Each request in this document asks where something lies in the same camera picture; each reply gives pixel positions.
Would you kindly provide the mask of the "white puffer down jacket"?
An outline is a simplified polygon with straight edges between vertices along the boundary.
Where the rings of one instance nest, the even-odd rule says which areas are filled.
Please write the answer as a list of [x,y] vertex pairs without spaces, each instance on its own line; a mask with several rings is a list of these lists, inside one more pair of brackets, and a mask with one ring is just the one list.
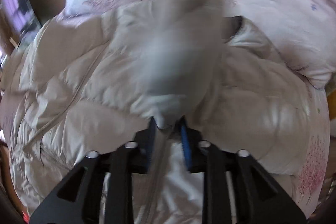
[[204,174],[186,168],[181,118],[222,151],[248,151],[294,201],[305,84],[249,19],[222,9],[222,0],[144,0],[56,16],[9,57],[1,125],[29,217],[87,152],[116,151],[151,119],[149,171],[132,175],[133,223],[202,223]]

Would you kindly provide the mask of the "pink floral bed sheet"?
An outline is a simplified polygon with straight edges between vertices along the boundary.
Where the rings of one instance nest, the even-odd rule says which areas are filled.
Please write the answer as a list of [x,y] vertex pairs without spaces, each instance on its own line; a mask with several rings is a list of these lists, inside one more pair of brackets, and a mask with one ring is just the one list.
[[310,118],[305,161],[295,176],[292,197],[306,217],[318,205],[319,194],[325,178],[330,147],[330,118],[326,93],[305,81],[309,94]]

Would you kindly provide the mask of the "dark monitor screen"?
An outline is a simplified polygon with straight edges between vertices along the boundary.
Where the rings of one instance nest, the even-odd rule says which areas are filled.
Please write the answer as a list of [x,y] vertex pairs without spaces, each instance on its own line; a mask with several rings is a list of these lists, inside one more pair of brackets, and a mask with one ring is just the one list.
[[42,26],[29,0],[1,0],[1,11],[18,47],[25,48],[34,41]]

